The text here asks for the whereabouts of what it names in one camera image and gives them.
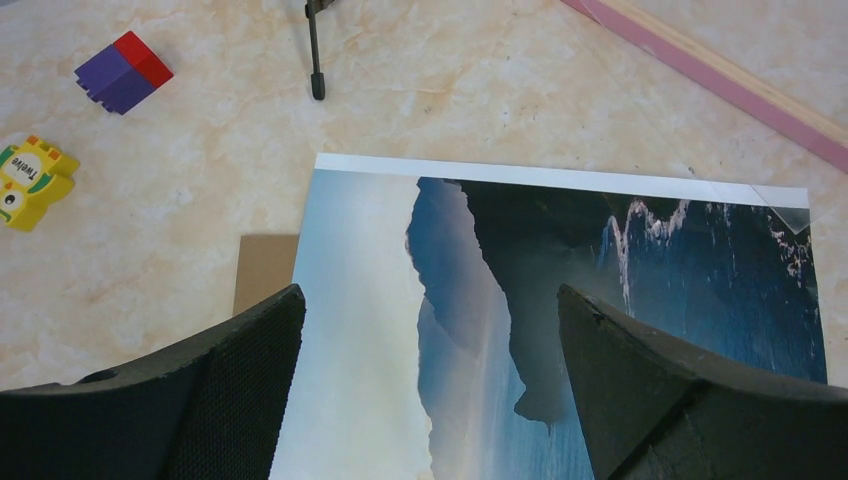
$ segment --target tabletop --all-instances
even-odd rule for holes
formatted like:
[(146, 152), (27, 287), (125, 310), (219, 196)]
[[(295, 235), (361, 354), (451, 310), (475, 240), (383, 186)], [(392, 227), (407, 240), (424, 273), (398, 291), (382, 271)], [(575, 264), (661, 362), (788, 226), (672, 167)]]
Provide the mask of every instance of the tabletop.
[[(76, 157), (0, 229), (0, 389), (123, 363), (229, 318), (239, 237), (298, 231), (317, 152), (809, 188), (830, 382), (848, 386), (844, 175), (557, 0), (22, 0), (0, 9), (5, 144)], [(73, 71), (133, 30), (174, 78), (124, 116)]]

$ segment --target pink foam strip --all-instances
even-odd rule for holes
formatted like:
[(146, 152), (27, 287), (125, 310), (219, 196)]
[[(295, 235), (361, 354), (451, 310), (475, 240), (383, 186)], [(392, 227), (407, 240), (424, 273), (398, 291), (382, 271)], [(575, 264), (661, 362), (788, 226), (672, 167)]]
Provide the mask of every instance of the pink foam strip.
[(578, 12), (602, 24), (630, 43), (648, 49), (661, 62), (686, 75), (702, 87), (747, 112), (798, 145), (848, 172), (848, 146), (842, 145), (757, 93), (726, 77), (654, 32), (598, 0), (562, 0)]

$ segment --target purple block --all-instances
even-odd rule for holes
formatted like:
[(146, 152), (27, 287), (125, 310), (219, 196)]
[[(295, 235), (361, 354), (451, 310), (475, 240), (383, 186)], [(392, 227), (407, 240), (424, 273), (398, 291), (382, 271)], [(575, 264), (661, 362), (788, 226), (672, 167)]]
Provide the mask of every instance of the purple block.
[(156, 89), (142, 74), (132, 69), (103, 89), (98, 98), (103, 102), (106, 111), (123, 115), (154, 90)]
[(96, 102), (106, 87), (130, 71), (133, 71), (132, 65), (114, 45), (109, 45), (74, 70), (74, 73), (79, 77), (79, 86), (87, 90), (89, 98)]

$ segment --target black rubber tip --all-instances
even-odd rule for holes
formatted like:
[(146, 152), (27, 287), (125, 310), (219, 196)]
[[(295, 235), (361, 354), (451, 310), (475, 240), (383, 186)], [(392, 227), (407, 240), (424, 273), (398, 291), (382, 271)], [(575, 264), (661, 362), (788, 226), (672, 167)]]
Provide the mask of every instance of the black rubber tip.
[(324, 100), (324, 94), (326, 93), (324, 90), (324, 74), (313, 73), (311, 78), (312, 96), (315, 97), (315, 100)]

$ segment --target toy eye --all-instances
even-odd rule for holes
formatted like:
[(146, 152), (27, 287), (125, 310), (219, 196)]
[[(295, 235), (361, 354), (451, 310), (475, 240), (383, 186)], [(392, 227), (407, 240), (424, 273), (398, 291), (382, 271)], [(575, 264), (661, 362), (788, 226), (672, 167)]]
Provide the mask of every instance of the toy eye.
[(21, 204), (24, 203), (24, 194), (17, 190), (9, 190), (2, 195), (3, 203), (0, 204), (0, 208), (7, 212), (14, 212), (21, 208)]

